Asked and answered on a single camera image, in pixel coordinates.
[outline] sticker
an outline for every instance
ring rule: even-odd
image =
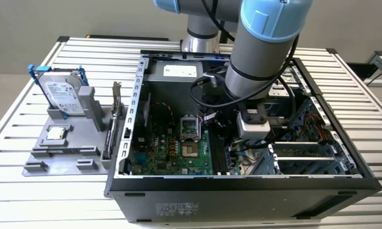
[[[68,115],[82,115],[81,103],[78,102],[73,86],[68,83],[46,82],[46,87],[57,109]]]
[[[196,77],[196,66],[165,65],[163,76]]]
[[[62,151],[62,150],[48,149],[46,152],[48,152],[49,154],[61,154],[64,151]]]
[[[199,203],[155,203],[159,216],[191,216],[196,215]]]

